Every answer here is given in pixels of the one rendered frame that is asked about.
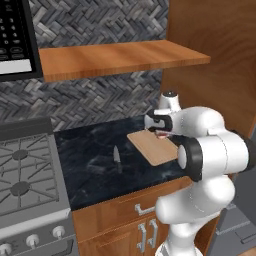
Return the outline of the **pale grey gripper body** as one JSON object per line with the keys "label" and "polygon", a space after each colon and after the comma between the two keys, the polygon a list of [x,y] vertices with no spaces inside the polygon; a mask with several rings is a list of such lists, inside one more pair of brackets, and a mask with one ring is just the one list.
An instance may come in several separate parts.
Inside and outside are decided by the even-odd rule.
{"label": "pale grey gripper body", "polygon": [[164,139],[164,138],[169,138],[172,136],[172,133],[169,131],[164,131],[164,130],[156,130],[155,131],[155,135],[159,138],[159,139]]}

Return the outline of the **wooden cutting board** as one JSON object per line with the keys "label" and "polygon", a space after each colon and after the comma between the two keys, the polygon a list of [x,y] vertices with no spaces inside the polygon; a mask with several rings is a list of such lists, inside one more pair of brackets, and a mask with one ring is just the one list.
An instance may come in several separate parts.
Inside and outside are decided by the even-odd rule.
{"label": "wooden cutting board", "polygon": [[159,139],[148,130],[130,133],[127,138],[152,166],[158,166],[177,158],[178,147],[168,138]]}

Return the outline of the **wooden drawer front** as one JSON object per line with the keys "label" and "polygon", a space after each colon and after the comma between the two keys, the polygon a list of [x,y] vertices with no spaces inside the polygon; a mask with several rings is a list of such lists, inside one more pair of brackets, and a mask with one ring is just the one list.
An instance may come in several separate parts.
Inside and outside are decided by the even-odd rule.
{"label": "wooden drawer front", "polygon": [[72,212],[73,224],[79,242],[91,239],[103,232],[142,218],[135,210],[155,206],[160,196],[173,193],[191,184],[188,177],[174,179],[137,192],[117,197],[102,203]]}

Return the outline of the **tall wooden cabinet panel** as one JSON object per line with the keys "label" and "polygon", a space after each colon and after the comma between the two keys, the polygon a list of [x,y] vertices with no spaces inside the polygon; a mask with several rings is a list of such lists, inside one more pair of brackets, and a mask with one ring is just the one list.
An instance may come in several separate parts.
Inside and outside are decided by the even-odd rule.
{"label": "tall wooden cabinet panel", "polygon": [[256,0],[170,0],[167,39],[211,57],[207,65],[165,69],[163,91],[181,105],[219,111],[226,126],[256,123]]}

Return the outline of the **wooden cupboard door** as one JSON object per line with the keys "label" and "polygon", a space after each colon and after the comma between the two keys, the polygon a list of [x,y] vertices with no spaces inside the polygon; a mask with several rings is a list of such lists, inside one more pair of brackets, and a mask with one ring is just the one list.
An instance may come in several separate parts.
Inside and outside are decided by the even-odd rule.
{"label": "wooden cupboard door", "polygon": [[137,248],[141,241],[138,225],[142,223],[146,227],[146,221],[136,221],[80,242],[80,256],[144,256]]}
{"label": "wooden cupboard door", "polygon": [[[149,225],[149,221],[151,219],[156,219],[156,222],[158,225],[158,234],[157,234],[155,248],[151,248],[151,246],[148,244],[148,239],[152,237],[152,233],[153,233],[153,228]],[[169,226],[166,224],[162,224],[156,217],[150,218],[149,221],[148,221],[148,226],[147,226],[147,231],[148,231],[147,256],[155,256],[157,249],[165,241],[165,239],[168,235]]]}

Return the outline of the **grey gas stove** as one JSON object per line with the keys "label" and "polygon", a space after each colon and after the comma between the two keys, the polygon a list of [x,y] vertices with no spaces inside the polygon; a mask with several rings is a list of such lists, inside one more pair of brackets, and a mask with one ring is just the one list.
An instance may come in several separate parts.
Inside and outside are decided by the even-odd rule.
{"label": "grey gas stove", "polygon": [[[63,226],[65,235],[52,231]],[[39,236],[34,248],[26,238]],[[80,256],[51,119],[0,125],[0,245],[9,256]]]}

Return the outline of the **white stove knob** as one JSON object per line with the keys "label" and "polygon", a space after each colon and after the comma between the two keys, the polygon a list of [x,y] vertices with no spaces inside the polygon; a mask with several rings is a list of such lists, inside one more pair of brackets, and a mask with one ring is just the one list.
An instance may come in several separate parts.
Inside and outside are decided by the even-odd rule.
{"label": "white stove knob", "polygon": [[53,229],[52,234],[55,238],[62,239],[65,235],[65,229],[63,226],[57,226]]}
{"label": "white stove knob", "polygon": [[0,256],[9,256],[12,252],[11,245],[8,243],[0,245]]}
{"label": "white stove knob", "polygon": [[34,249],[39,244],[39,236],[32,234],[26,238],[26,245]]}

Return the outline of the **black microwave oven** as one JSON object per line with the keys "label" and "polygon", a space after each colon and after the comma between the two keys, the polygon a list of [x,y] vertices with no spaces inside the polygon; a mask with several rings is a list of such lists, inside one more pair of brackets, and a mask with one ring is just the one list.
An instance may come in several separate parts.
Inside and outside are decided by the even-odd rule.
{"label": "black microwave oven", "polygon": [[0,82],[43,76],[28,0],[0,0]]}

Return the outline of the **wooden wall shelf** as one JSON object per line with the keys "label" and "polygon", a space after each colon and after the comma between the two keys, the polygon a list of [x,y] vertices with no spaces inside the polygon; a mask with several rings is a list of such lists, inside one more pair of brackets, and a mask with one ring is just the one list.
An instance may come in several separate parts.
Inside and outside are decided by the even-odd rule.
{"label": "wooden wall shelf", "polygon": [[45,82],[208,64],[211,60],[168,40],[44,48],[39,55]]}

